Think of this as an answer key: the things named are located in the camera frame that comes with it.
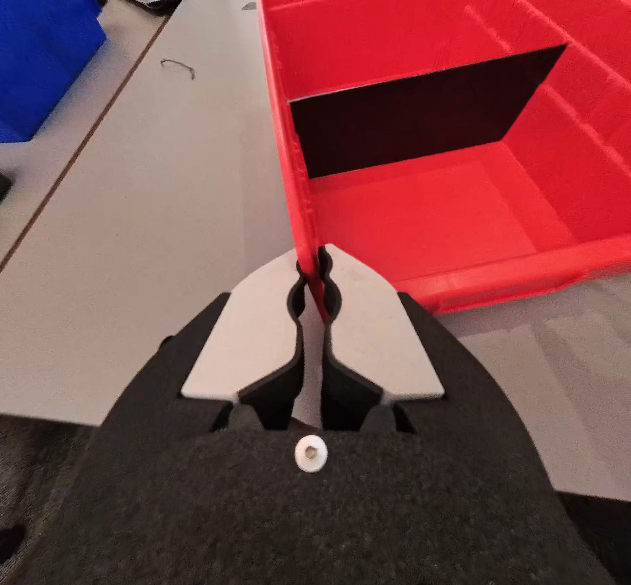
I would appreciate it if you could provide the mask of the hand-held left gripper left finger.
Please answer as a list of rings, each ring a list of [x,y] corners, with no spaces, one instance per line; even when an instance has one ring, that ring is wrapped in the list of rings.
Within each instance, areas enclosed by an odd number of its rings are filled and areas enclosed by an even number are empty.
[[[291,249],[230,293],[181,395],[240,402],[245,391],[300,355],[305,277]]]

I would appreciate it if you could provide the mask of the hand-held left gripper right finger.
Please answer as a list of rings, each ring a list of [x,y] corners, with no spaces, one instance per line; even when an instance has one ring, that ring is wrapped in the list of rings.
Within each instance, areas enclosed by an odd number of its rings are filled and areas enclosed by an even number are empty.
[[[382,404],[441,400],[444,386],[395,287],[335,244],[319,249],[319,265],[333,366],[369,384]]]

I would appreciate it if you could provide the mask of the red storage bin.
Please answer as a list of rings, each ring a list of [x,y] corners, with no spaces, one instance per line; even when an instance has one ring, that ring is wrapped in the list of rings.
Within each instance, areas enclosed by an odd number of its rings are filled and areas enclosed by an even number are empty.
[[[257,0],[299,264],[335,244],[433,313],[630,272],[630,0]],[[290,101],[567,44],[505,137],[308,179]]]

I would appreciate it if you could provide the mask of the grey desk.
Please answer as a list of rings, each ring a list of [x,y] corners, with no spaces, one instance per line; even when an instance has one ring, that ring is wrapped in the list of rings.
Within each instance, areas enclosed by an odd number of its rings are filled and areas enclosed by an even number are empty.
[[[108,40],[31,142],[1,146],[1,414],[100,425],[206,305],[293,248],[254,0]],[[442,316],[556,489],[630,500],[630,278]]]

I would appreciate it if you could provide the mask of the black bin divider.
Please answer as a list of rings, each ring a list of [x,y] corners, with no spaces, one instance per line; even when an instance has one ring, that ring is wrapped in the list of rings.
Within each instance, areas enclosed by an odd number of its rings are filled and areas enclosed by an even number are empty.
[[[308,179],[501,141],[567,44],[290,101]]]

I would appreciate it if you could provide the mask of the blue storage bin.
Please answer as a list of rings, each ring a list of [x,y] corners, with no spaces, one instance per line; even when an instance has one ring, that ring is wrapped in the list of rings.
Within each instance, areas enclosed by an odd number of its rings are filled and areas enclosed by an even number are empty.
[[[97,0],[1,0],[1,144],[33,139],[106,42]]]

